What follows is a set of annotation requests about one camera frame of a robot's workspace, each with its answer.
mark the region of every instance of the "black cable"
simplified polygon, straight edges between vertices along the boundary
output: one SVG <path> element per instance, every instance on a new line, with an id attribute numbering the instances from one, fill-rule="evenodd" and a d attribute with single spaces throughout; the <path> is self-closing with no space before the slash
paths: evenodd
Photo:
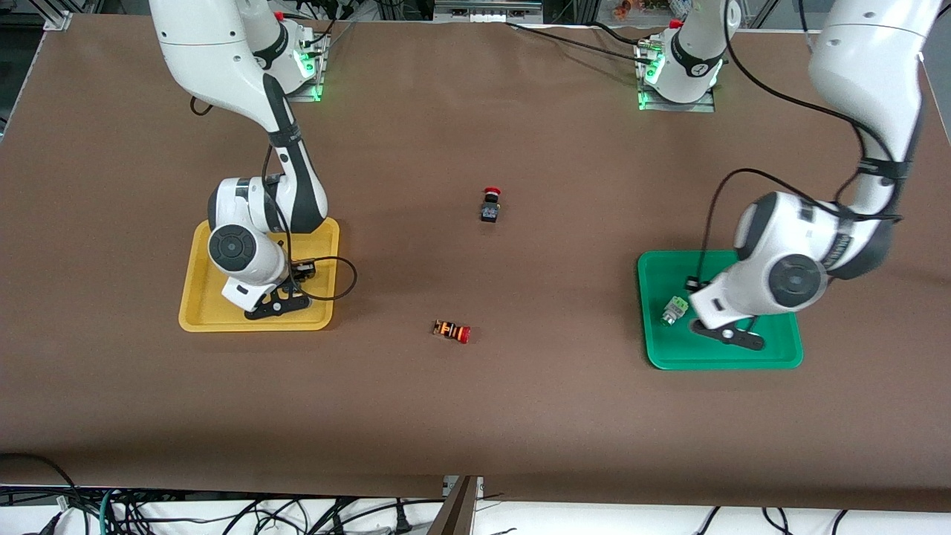
<path id="1" fill-rule="evenodd" d="M 783 100 L 785 100 L 785 101 L 787 101 L 787 102 L 791 102 L 792 104 L 796 104 L 796 105 L 802 106 L 803 108 L 813 109 L 813 110 L 815 110 L 815 111 L 819 111 L 819 112 L 821 112 L 821 113 L 825 113 L 826 115 L 831 115 L 831 116 L 833 116 L 833 117 L 836 117 L 836 118 L 842 119 L 843 121 L 846 121 L 847 123 L 849 123 L 850 125 L 852 125 L 855 129 L 862 130 L 862 131 L 864 131 L 866 134 L 868 134 L 872 139 L 875 140 L 876 143 L 879 144 L 879 147 L 882 148 L 882 151 L 888 156 L 888 159 L 889 159 L 890 161 L 892 161 L 892 162 L 895 161 L 895 156 L 894 156 L 894 154 L 892 154 L 892 151 L 888 148 L 888 145 L 885 143 L 884 139 L 882 139 L 882 136 L 880 136 L 880 135 L 879 135 L 878 133 L 876 133 L 874 130 L 872 130 L 871 128 L 869 128 L 868 126 L 866 126 L 866 125 L 865 125 L 864 123 L 862 123 L 861 121 L 859 121 L 859 120 L 857 120 L 857 119 L 853 119 L 853 118 L 849 117 L 848 115 L 844 115 L 844 114 L 842 114 L 842 113 L 839 113 L 838 111 L 835 111 L 834 109 L 823 108 L 822 106 L 818 106 L 818 105 L 815 105 L 815 104 L 811 104 L 811 103 L 808 103 L 808 102 L 806 102 L 806 101 L 804 101 L 804 100 L 800 100 L 800 99 L 798 99 L 798 98 L 791 97 L 791 96 L 789 96 L 789 95 L 783 94 L 783 93 L 777 91 L 776 89 L 773 89 L 773 88 L 771 88 L 770 86 L 764 84 L 764 83 L 761 82 L 761 81 L 759 80 L 759 78 L 757 78 L 756 76 L 753 76 L 753 73 L 750 72 L 750 71 L 743 65 L 743 63 L 740 61 L 740 58 L 737 57 L 736 52 L 733 50 L 733 45 L 730 43 L 730 39 L 729 39 L 729 27 L 728 27 L 728 21 L 729 21 L 729 6 L 730 6 L 730 2 L 726 2 L 725 5 L 724 5 L 724 9 L 723 9 L 723 35 L 724 35 L 724 38 L 727 40 L 727 50 L 729 50 L 729 55 L 730 55 L 730 57 L 733 58 L 733 63 L 736 64 L 737 69 L 739 69 L 739 70 L 745 75 L 745 77 L 749 79 L 750 82 L 752 82 L 753 84 L 755 84 L 756 87 L 758 87 L 758 88 L 760 88 L 760 89 L 766 91 L 767 93 L 773 95 L 774 97 L 783 99 Z"/>
<path id="2" fill-rule="evenodd" d="M 56 494 L 49 494 L 48 492 L 46 492 L 38 496 L 33 496 L 31 498 L 23 498 L 22 500 L 14 500 L 13 499 L 14 494 L 19 494 L 19 493 L 11 492 L 9 494 L 0 494 L 0 496 L 7 496 L 7 500 L 4 503 L 0 504 L 0 507 L 25 504 L 26 502 L 35 502 L 36 500 L 46 500 L 46 499 L 52 498 L 53 496 L 56 496 Z"/>
<path id="3" fill-rule="evenodd" d="M 613 37 L 614 39 L 617 39 L 618 41 L 620 41 L 620 42 L 622 42 L 622 43 L 627 43 L 628 45 L 637 46 L 637 39 L 628 39 L 627 37 L 625 37 L 625 36 L 623 36 L 623 35 L 617 33 L 617 32 L 614 31 L 614 30 L 612 30 L 611 27 L 609 27 L 608 25 L 602 24 L 602 23 L 600 23 L 600 22 L 598 22 L 598 21 L 596 21 L 596 20 L 592 20 L 592 21 L 591 21 L 590 23 L 588 23 L 586 26 L 592 26 L 592 27 L 595 27 L 595 28 L 600 28 L 600 29 L 606 31 L 606 32 L 608 33 L 608 35 L 610 35 L 611 37 Z"/>
<path id="4" fill-rule="evenodd" d="M 803 0 L 799 1 L 799 22 L 803 25 L 803 35 L 805 36 L 805 45 L 809 47 L 809 53 L 812 53 L 812 39 L 809 39 L 809 24 L 805 21 L 805 8 Z"/>
<path id="5" fill-rule="evenodd" d="M 431 499 L 431 500 L 408 500 L 406 502 L 400 502 L 400 503 L 402 505 L 417 505 L 417 504 L 441 504 L 443 502 L 444 500 L 442 499 Z M 345 525 L 349 522 L 355 521 L 356 519 L 363 518 L 365 516 L 369 516 L 374 513 L 379 513 L 380 511 L 385 511 L 386 509 L 392 509 L 393 507 L 396 507 L 396 506 L 397 504 L 381 505 L 374 509 L 370 509 L 369 511 L 363 511 L 360 514 L 356 514 L 350 518 L 344 519 L 343 522 L 340 523 L 340 525 Z M 319 528 L 320 528 L 320 525 L 314 525 L 313 530 L 308 532 L 307 535 L 314 535 L 315 533 L 317 533 L 317 529 Z"/>
<path id="6" fill-rule="evenodd" d="M 700 529 L 698 529 L 694 535 L 705 535 L 710 527 L 710 523 L 713 522 L 713 517 L 715 517 L 718 512 L 720 512 L 719 505 L 710 510 L 710 513 L 707 514 L 707 519 L 704 520 L 704 524 L 700 526 Z"/>
<path id="7" fill-rule="evenodd" d="M 350 497 L 337 498 L 334 504 L 331 505 L 329 509 L 324 511 L 323 514 L 320 515 L 320 518 L 318 518 L 317 521 L 314 523 L 314 525 L 311 526 L 311 528 L 307 530 L 306 535 L 314 535 L 315 533 L 317 533 L 317 530 L 322 528 L 328 522 L 330 522 L 334 518 L 334 515 L 339 515 L 341 511 L 343 511 L 346 507 L 348 507 L 350 504 L 352 504 L 356 500 L 357 500 L 356 498 L 350 498 Z"/>
<path id="8" fill-rule="evenodd" d="M 195 102 L 197 101 L 198 101 L 198 97 L 194 97 L 194 96 L 191 97 L 191 101 L 188 102 L 188 107 L 191 109 L 192 113 L 194 113 L 195 115 L 198 115 L 199 117 L 204 117 L 205 115 L 208 114 L 209 111 L 211 111 L 212 108 L 214 108 L 214 106 L 209 104 L 208 107 L 204 109 L 204 111 L 198 111 L 197 109 L 195 109 Z"/>
<path id="9" fill-rule="evenodd" d="M 59 519 L 62 518 L 63 511 L 60 511 L 53 515 L 51 519 L 43 526 L 43 529 L 40 529 L 39 535 L 54 535 L 56 533 L 56 525 L 59 524 Z"/>
<path id="10" fill-rule="evenodd" d="M 276 511 L 274 511 L 273 513 L 267 512 L 267 511 L 261 511 L 261 512 L 265 513 L 265 516 L 258 519 L 258 524 L 257 524 L 257 525 L 255 526 L 255 528 L 254 528 L 254 535 L 259 535 L 259 533 L 261 533 L 261 532 L 265 529 L 265 527 L 267 526 L 268 521 L 273 522 L 273 523 L 274 523 L 274 524 L 273 524 L 274 526 L 277 526 L 277 523 L 278 523 L 278 522 L 282 522 L 282 523 L 284 523 L 284 524 L 290 525 L 291 527 L 294 528 L 294 530 L 295 530 L 297 533 L 302 534 L 304 531 L 307 530 L 307 526 L 306 526 L 306 525 L 304 526 L 304 528 L 301 528 L 299 525 L 297 525 L 297 524 L 295 524 L 295 523 L 293 523 L 293 522 L 291 522 L 291 521 L 289 521 L 289 520 L 287 520 L 287 519 L 285 519 L 285 518 L 279 516 L 279 515 L 281 514 L 281 511 L 287 509 L 288 507 L 290 507 L 290 506 L 293 505 L 293 504 L 298 504 L 300 501 L 301 501 L 300 499 L 291 500 L 291 501 L 287 502 L 286 504 L 284 504 L 284 505 L 278 507 L 278 509 L 277 509 Z"/>
<path id="11" fill-rule="evenodd" d="M 322 34 L 318 35 L 317 37 L 314 37 L 310 41 L 303 42 L 304 47 L 305 48 L 310 47 L 311 45 L 314 45 L 318 41 L 320 41 L 320 39 L 323 39 L 324 37 L 326 37 L 330 33 L 330 30 L 334 28 L 334 23 L 336 22 L 337 22 L 337 19 L 331 19 L 330 24 L 327 26 L 327 29 L 324 30 Z"/>
<path id="12" fill-rule="evenodd" d="M 855 179 L 859 178 L 859 176 L 861 175 L 862 173 L 860 171 L 855 171 L 854 173 L 852 173 L 852 176 L 848 178 L 848 180 L 843 182 L 842 185 L 839 186 L 838 189 L 836 189 L 835 196 L 833 197 L 835 204 L 840 205 L 842 203 L 842 196 L 843 194 L 845 194 L 845 191 L 848 189 L 849 186 L 852 185 L 853 182 L 855 182 Z"/>
<path id="13" fill-rule="evenodd" d="M 317 13 L 314 12 L 314 6 L 310 2 L 304 2 L 304 5 L 306 5 L 307 8 L 310 10 L 310 14 L 314 15 L 314 20 L 317 20 Z M 336 18 L 336 17 L 331 17 L 330 13 L 327 13 L 327 18 L 329 19 L 329 18 Z"/>
<path id="14" fill-rule="evenodd" d="M 255 500 L 254 502 L 251 502 L 248 506 L 246 506 L 244 509 L 242 509 L 238 514 L 236 514 L 236 515 L 234 516 L 234 518 L 231 519 L 231 522 L 229 522 L 228 525 L 224 528 L 224 531 L 222 531 L 222 535 L 228 535 L 228 533 L 231 531 L 231 529 L 234 528 L 235 524 L 237 524 L 238 521 L 239 521 L 244 515 L 248 514 L 248 513 L 251 512 L 252 510 L 256 509 L 256 508 L 258 507 L 258 505 L 259 505 L 262 501 L 263 501 L 263 500 Z"/>
<path id="15" fill-rule="evenodd" d="M 409 533 L 413 531 L 413 525 L 406 520 L 406 507 L 403 506 L 402 500 L 397 498 L 397 526 L 394 529 L 395 535 L 403 535 L 403 533 Z"/>
<path id="16" fill-rule="evenodd" d="M 773 527 L 775 527 L 777 530 L 782 532 L 783 535 L 792 535 L 792 533 L 789 531 L 789 520 L 786 518 L 786 512 L 783 510 L 782 507 L 776 507 L 776 509 L 779 511 L 780 518 L 783 519 L 783 525 L 776 524 L 773 521 L 773 519 L 769 517 L 769 510 L 766 507 L 763 507 L 762 509 L 763 518 L 767 519 L 767 522 L 769 522 L 769 525 L 772 525 Z"/>
<path id="17" fill-rule="evenodd" d="M 79 495 L 79 487 L 76 486 L 76 484 L 72 481 L 72 478 L 70 478 L 67 475 L 65 470 L 63 470 L 59 465 L 57 465 L 50 459 L 47 459 L 46 457 L 42 455 L 35 455 L 33 453 L 19 453 L 19 452 L 0 453 L 0 462 L 6 461 L 9 459 L 25 459 L 29 461 L 35 461 L 37 463 L 43 463 L 44 465 L 49 466 L 50 468 L 55 470 L 56 473 L 59 474 L 61 478 L 63 478 L 63 481 L 65 481 L 67 485 L 69 485 L 69 489 L 72 491 L 72 495 L 76 498 L 76 504 L 79 505 L 83 502 L 83 498 Z"/>
<path id="18" fill-rule="evenodd" d="M 231 520 L 236 515 L 222 516 L 220 518 L 152 518 L 144 516 L 139 519 L 139 522 L 144 524 L 171 524 L 176 522 L 185 522 L 188 524 L 213 524 L 216 522 L 221 522 L 224 520 Z"/>
<path id="19" fill-rule="evenodd" d="M 598 48 L 598 47 L 593 47 L 593 46 L 588 45 L 588 44 L 586 44 L 586 43 L 579 43 L 578 41 L 573 41 L 573 40 L 571 40 L 571 39 L 566 39 L 566 38 L 564 38 L 564 37 L 560 37 L 560 36 L 558 36 L 558 35 L 554 35 L 554 34 L 551 34 L 551 33 L 546 33 L 546 32 L 544 32 L 544 31 L 535 30 L 535 29 L 533 29 L 533 28 L 528 28 L 528 27 L 525 27 L 525 26 L 520 26 L 520 25 L 518 25 L 518 24 L 514 24 L 514 23 L 511 23 L 511 22 L 507 22 L 507 23 L 505 23 L 505 24 L 506 24 L 506 26 L 511 26 L 512 28 L 515 28 L 515 29 L 517 29 L 517 30 L 525 30 L 525 31 L 527 31 L 527 32 L 529 32 L 529 33 L 536 33 L 536 34 L 541 35 L 541 36 L 543 36 L 543 37 L 548 37 L 549 39 L 554 39 L 555 41 L 561 41 L 561 42 L 563 42 L 563 43 L 568 43 L 568 44 L 570 44 L 570 45 L 575 45 L 575 46 L 577 46 L 577 47 L 581 47 L 582 49 L 594 50 L 594 51 L 596 51 L 596 52 L 601 52 L 601 53 L 604 53 L 604 54 L 608 54 L 608 55 L 610 55 L 610 56 L 615 56 L 615 57 L 619 57 L 619 58 L 622 58 L 622 59 L 629 59 L 629 60 L 631 60 L 631 61 L 633 61 L 633 62 L 635 62 L 635 63 L 643 63 L 643 64 L 645 64 L 645 65 L 650 63 L 650 60 L 649 60 L 648 58 L 628 56 L 627 54 L 618 53 L 618 52 L 615 52 L 615 51 L 613 51 L 613 50 L 600 49 L 600 48 Z"/>
<path id="20" fill-rule="evenodd" d="M 261 177 L 262 177 L 262 179 L 263 179 L 263 177 L 267 176 L 267 164 L 268 164 L 268 163 L 270 162 L 270 160 L 271 160 L 271 151 L 272 151 L 272 149 L 273 149 L 273 147 L 272 147 L 270 144 L 268 144 L 268 145 L 267 145 L 267 153 L 264 155 L 264 165 L 263 165 L 263 167 L 262 167 L 262 169 L 261 169 Z M 337 256 L 337 255 L 320 256 L 320 257 L 317 257 L 317 258 L 308 258 L 308 259 L 307 259 L 306 261 L 304 261 L 304 262 L 306 262 L 306 263 L 313 263 L 313 264 L 316 264 L 317 262 L 320 262 L 320 261 L 323 261 L 323 260 L 337 260 L 338 262 L 343 262 L 344 264 L 346 264 L 346 265 L 350 268 L 351 271 L 353 271 L 353 274 L 354 274 L 353 279 L 350 281 L 350 286 L 348 286 L 347 289 L 345 289 L 345 290 L 342 291 L 341 293 L 338 293 L 337 295 L 333 295 L 333 296 L 330 296 L 330 297 L 324 297 L 324 296 L 314 295 L 314 294 L 308 293 L 307 291 L 305 291 L 305 290 L 301 287 L 301 285 L 298 283 L 297 279 L 294 278 L 294 260 L 293 260 L 294 256 L 293 256 L 293 252 L 292 252 L 292 249 L 291 249 L 291 230 L 290 230 L 290 226 L 287 225 L 287 220 L 284 218 L 284 211 L 281 209 L 281 205 L 278 204 L 277 199 L 275 199 L 273 196 L 271 196 L 271 192 L 268 191 L 267 188 L 264 189 L 264 193 L 265 193 L 268 197 L 270 197 L 271 202 L 274 204 L 275 208 L 277 209 L 278 217 L 281 219 L 281 226 L 284 228 L 284 235 L 285 235 L 285 237 L 286 237 L 286 239 L 287 239 L 287 245 L 286 245 L 286 246 L 287 246 L 287 274 L 288 274 L 288 276 L 290 277 L 291 285 L 293 285 L 294 290 L 297 291 L 298 293 L 302 293 L 303 295 L 306 295 L 307 297 L 309 297 L 309 298 L 311 298 L 311 299 L 313 299 L 313 300 L 315 300 L 315 301 L 337 301 L 338 299 L 341 299 L 341 298 L 343 298 L 343 297 L 346 297 L 351 291 L 353 291 L 354 287 L 357 286 L 357 277 L 358 277 L 358 275 L 357 275 L 357 267 L 354 266 L 354 263 L 353 263 L 353 262 L 350 262 L 350 261 L 347 260 L 346 258 L 343 258 L 342 256 Z"/>
<path id="21" fill-rule="evenodd" d="M 845 516 L 845 513 L 847 512 L 848 512 L 848 509 L 843 509 L 835 515 L 835 520 L 832 521 L 832 535 L 839 535 L 839 522 L 842 521 L 842 518 Z"/>
<path id="22" fill-rule="evenodd" d="M 773 176 L 773 175 L 771 175 L 771 174 L 769 174 L 769 173 L 767 173 L 767 172 L 765 172 L 765 171 L 761 171 L 761 170 L 756 169 L 756 168 L 739 168 L 739 169 L 736 169 L 735 171 L 732 171 L 730 174 L 728 174 L 726 177 L 724 177 L 723 180 L 720 181 L 720 184 L 717 186 L 716 191 L 713 192 L 713 198 L 710 200 L 709 209 L 708 209 L 708 211 L 707 211 L 707 224 L 706 224 L 706 226 L 705 226 L 705 228 L 704 228 L 704 239 L 703 239 L 703 241 L 701 242 L 701 245 L 700 245 L 700 257 L 697 259 L 697 274 L 696 274 L 696 276 L 697 276 L 697 282 L 698 282 L 698 283 L 701 283 L 701 284 L 703 283 L 704 258 L 707 256 L 707 247 L 708 247 L 708 243 L 709 243 L 710 229 L 711 229 L 712 224 L 713 224 L 713 212 L 714 212 L 714 210 L 716 209 L 717 201 L 720 199 L 720 193 L 723 192 L 724 186 L 727 185 L 727 182 L 729 182 L 729 180 L 730 180 L 731 178 L 733 178 L 734 176 L 736 176 L 736 175 L 738 175 L 738 174 L 740 174 L 740 173 L 744 173 L 744 172 L 753 173 L 753 174 L 758 174 L 758 175 L 762 176 L 763 178 L 766 178 L 766 179 L 768 179 L 769 181 L 771 181 L 771 182 L 773 182 L 773 183 L 775 183 L 775 184 L 778 184 L 779 186 L 781 186 L 781 187 L 783 187 L 783 188 L 785 188 L 785 189 L 788 189 L 789 191 L 791 191 L 792 193 L 798 195 L 799 197 L 802 197 L 803 199 L 805 199 L 806 201 L 808 201 L 808 202 L 809 202 L 812 206 L 814 206 L 815 208 L 818 208 L 818 209 L 820 209 L 820 210 L 822 210 L 822 211 L 824 211 L 824 212 L 827 212 L 827 213 L 829 213 L 829 214 L 832 214 L 833 216 L 838 217 L 838 218 L 850 219 L 850 220 L 856 221 L 856 222 L 861 222 L 861 221 L 873 221 L 873 220 L 875 220 L 875 221 L 895 221 L 895 222 L 899 222 L 899 221 L 902 220 L 902 217 L 901 217 L 900 215 L 897 215 L 897 214 L 864 215 L 864 214 L 853 213 L 853 212 L 842 212 L 842 211 L 839 211 L 839 210 L 837 210 L 837 209 L 829 208 L 828 206 L 826 206 L 826 205 L 820 203 L 819 201 L 813 199 L 811 196 L 805 194 L 804 191 L 802 191 L 802 190 L 800 190 L 800 189 L 798 189 L 798 188 L 792 186 L 790 183 L 786 182 L 785 180 L 782 180 L 781 178 L 778 178 L 778 177 L 776 177 L 776 176 Z"/>

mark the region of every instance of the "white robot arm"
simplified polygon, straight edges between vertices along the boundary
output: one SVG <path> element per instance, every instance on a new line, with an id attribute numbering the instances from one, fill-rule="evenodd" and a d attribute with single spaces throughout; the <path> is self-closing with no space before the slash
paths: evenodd
<path id="1" fill-rule="evenodd" d="M 684 26 L 651 37 L 651 41 L 663 44 L 664 55 L 661 65 L 653 74 L 648 73 L 645 81 L 671 102 L 700 100 L 716 83 L 727 36 L 732 38 L 740 27 L 742 15 L 737 0 L 693 0 Z"/>
<path id="2" fill-rule="evenodd" d="M 278 209 L 291 232 L 312 232 L 327 216 L 326 195 L 284 98 L 314 76 L 304 61 L 313 33 L 279 22 L 266 0 L 149 5 L 175 81 L 208 104 L 261 125 L 281 160 L 282 175 L 225 179 L 208 200 L 208 253 L 228 276 L 222 294 L 254 311 L 289 275 L 283 250 L 266 234 L 284 231 Z"/>
<path id="3" fill-rule="evenodd" d="M 695 332 L 734 343 L 736 322 L 802 310 L 822 297 L 830 278 L 853 279 L 884 261 L 896 223 L 888 217 L 898 207 L 920 125 L 920 52 L 940 6 L 941 0 L 836 2 L 809 77 L 834 109 L 882 143 L 861 133 L 858 189 L 848 207 L 773 192 L 747 208 L 734 240 L 739 262 L 690 297 L 700 320 Z"/>

